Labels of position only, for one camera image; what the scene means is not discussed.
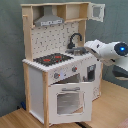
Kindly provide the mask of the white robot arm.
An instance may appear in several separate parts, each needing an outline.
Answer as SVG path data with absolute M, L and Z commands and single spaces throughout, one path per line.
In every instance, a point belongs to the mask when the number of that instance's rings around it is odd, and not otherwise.
M 125 42 L 103 43 L 88 41 L 84 48 L 107 66 L 112 65 L 112 73 L 119 80 L 128 80 L 128 44 Z

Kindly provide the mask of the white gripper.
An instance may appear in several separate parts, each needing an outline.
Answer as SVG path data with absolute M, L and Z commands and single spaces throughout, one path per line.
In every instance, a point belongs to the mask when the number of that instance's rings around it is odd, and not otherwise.
M 103 43 L 99 40 L 94 41 L 87 41 L 84 44 L 84 48 L 89 51 L 91 54 L 93 54 L 97 59 L 101 59 L 102 56 L 100 54 L 100 50 L 103 46 Z

